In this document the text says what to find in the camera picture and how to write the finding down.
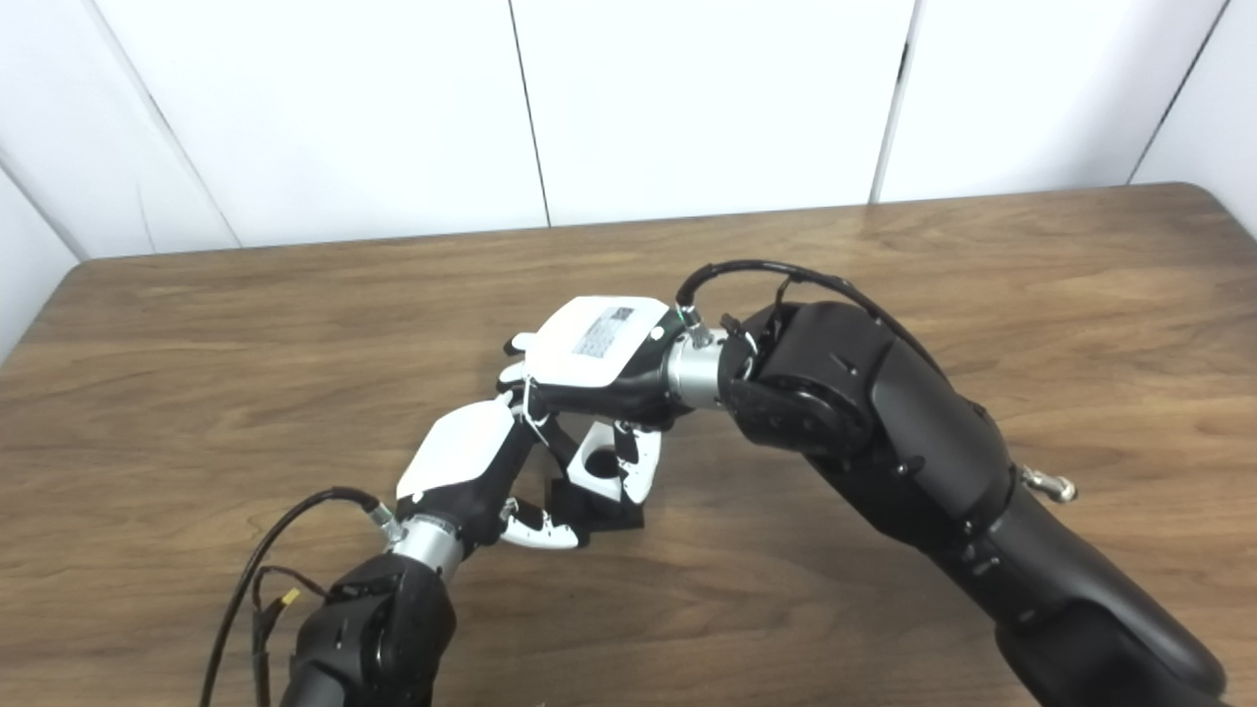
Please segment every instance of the black cable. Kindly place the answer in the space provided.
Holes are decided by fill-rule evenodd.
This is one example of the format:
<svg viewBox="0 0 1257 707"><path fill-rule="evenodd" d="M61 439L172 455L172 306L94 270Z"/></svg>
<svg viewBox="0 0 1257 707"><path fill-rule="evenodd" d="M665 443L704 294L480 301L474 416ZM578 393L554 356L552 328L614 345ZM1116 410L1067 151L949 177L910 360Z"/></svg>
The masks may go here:
<svg viewBox="0 0 1257 707"><path fill-rule="evenodd" d="M934 357L930 356L930 352L921 346L921 342L916 341L916 337L904 328L904 325L899 323L895 317L891 317L890 312L882 309L881 306L870 299L865 293L856 289L856 286L837 276L828 276L799 265L779 263L777 260L725 260L724 263L708 263L706 265L703 265L690 273L690 277L685 278L681 287L676 289L676 306L693 307L694 294L710 279L715 279L716 277L727 273L748 270L779 273L796 282L808 282L818 284L832 292L837 292L838 294L864 307L864 309L874 317L881 320L882 323L885 323L886 327L895 333L895 336L903 338L905 343L911 346L913 350L916 351L916 353L924 359L931 369L938 371L938 374L944 379L947 377L943 374L943 369L938 365L938 361L935 361Z"/></svg>
<svg viewBox="0 0 1257 707"><path fill-rule="evenodd" d="M253 555L249 556L249 561L244 565L240 581L236 582L235 589L231 591L228 610L222 615L222 623L219 624L219 633L214 637L214 645L210 648L210 660L205 665L205 682L201 684L200 707L210 707L210 701L214 697L214 682L219 676L219 665L222 663L222 652L226 649L228 637L231 634L231 624L235 621L236 611L240 610L240 604L244 603L245 594L249 591L249 581L258 571L258 566L261 565L261 559L270 550L270 546L275 543L279 533L284 532L284 528L290 526L302 513L324 501L353 501L358 506L362 506L362 509L367 513L380 507L380 499L365 491L334 486L309 496L297 506L289 508L266 531L266 535L261 536L258 547L254 548Z"/></svg>

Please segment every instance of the black object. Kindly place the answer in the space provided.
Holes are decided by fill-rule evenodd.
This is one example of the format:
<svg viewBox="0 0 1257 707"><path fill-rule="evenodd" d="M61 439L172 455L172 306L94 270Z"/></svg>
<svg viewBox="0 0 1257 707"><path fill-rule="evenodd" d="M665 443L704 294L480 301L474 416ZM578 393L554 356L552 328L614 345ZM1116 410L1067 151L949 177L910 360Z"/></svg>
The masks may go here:
<svg viewBox="0 0 1257 707"><path fill-rule="evenodd" d="M585 532L634 530L646 525L641 506L627 498L620 502L603 498L562 478L551 479L546 486L546 508L554 522Z"/></svg>
<svg viewBox="0 0 1257 707"><path fill-rule="evenodd" d="M280 707L424 707L455 628L445 584L402 555L341 577L302 624Z"/></svg>
<svg viewBox="0 0 1257 707"><path fill-rule="evenodd" d="M1217 658L1031 498L985 410L885 320L850 304L779 303L744 326L760 342L758 374L722 380L738 426L804 454L874 527L943 569L994 620L1041 703L1221 704ZM1146 699L1119 702L1123 689Z"/></svg>

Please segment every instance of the white fingertip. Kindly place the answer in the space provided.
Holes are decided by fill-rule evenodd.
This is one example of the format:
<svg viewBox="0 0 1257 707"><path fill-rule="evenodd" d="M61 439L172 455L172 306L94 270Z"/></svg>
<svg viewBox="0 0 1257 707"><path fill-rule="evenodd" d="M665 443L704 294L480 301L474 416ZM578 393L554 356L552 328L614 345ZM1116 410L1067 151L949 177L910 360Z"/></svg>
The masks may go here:
<svg viewBox="0 0 1257 707"><path fill-rule="evenodd" d="M530 528L510 516L507 518L507 530L502 532L502 540L520 547L535 547L538 550L572 550L579 547L579 538L572 526L556 526L553 518L547 512L542 512L544 522L542 527Z"/></svg>
<svg viewBox="0 0 1257 707"><path fill-rule="evenodd" d="M523 361L517 361L507 366L505 369L502 370L500 374L498 374L498 382L517 384L517 382L523 382L523 380L524 380Z"/></svg>
<svg viewBox="0 0 1257 707"><path fill-rule="evenodd" d="M515 351L528 351L528 347L533 345L533 340L535 338L537 335L530 331L519 332L510 340L510 347Z"/></svg>
<svg viewBox="0 0 1257 707"><path fill-rule="evenodd" d="M662 445L664 434L659 431L639 431L637 463L620 460L620 470L623 472L623 489L628 501L639 506L650 496L650 489L655 484L655 469L659 467L659 452Z"/></svg>

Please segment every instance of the wood grain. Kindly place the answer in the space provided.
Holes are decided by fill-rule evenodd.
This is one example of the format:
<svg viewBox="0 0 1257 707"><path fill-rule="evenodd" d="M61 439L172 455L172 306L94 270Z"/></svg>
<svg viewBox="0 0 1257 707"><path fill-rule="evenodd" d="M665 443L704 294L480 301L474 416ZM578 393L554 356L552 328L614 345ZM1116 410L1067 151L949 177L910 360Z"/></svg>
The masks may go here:
<svg viewBox="0 0 1257 707"><path fill-rule="evenodd" d="M841 273L895 312L1257 702L1257 244L1184 185L82 265L0 369L0 701L191 703L290 503L390 493L440 414L491 392L500 343L568 298L667 299L738 257ZM748 313L776 284L724 278L701 303ZM1031 704L933 566L725 419L667 437L647 515L579 552L469 561L437 702ZM377 547L331 508L274 559L329 581ZM240 633L217 703L251 703L245 652Z"/></svg>

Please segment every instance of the label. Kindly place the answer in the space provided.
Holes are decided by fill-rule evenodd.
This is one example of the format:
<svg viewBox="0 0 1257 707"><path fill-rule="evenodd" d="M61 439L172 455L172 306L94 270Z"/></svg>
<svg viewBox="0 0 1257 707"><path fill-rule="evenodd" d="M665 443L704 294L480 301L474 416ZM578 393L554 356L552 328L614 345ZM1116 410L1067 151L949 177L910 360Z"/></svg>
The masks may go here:
<svg viewBox="0 0 1257 707"><path fill-rule="evenodd" d="M625 326L632 312L632 307L607 307L603 309L598 318L590 325L585 336L576 342L572 353L591 359L606 356L611 343L616 340L616 333Z"/></svg>

